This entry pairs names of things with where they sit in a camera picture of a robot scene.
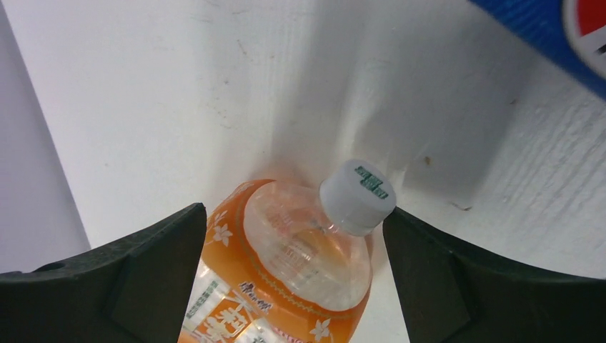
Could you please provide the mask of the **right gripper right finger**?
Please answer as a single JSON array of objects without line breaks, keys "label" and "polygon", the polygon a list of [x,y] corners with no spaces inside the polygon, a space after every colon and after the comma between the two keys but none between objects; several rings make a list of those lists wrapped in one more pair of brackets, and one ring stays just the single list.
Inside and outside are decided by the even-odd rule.
[{"label": "right gripper right finger", "polygon": [[382,232],[411,342],[603,342],[605,280],[495,254],[402,209]]}]

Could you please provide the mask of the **wide orange drink bottle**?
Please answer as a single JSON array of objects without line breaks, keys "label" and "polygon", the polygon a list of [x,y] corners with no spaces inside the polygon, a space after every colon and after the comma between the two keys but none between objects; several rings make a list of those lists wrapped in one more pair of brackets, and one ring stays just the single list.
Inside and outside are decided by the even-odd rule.
[{"label": "wide orange drink bottle", "polygon": [[350,159],[317,188],[255,179],[209,216],[180,342],[348,342],[372,285],[370,234],[396,207]]}]

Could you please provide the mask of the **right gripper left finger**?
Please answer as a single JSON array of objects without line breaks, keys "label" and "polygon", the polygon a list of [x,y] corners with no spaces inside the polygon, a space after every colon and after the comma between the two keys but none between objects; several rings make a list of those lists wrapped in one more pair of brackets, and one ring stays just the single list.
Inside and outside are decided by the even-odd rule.
[{"label": "right gripper left finger", "polygon": [[204,244],[191,204],[101,247],[1,275],[3,342],[176,342]]}]

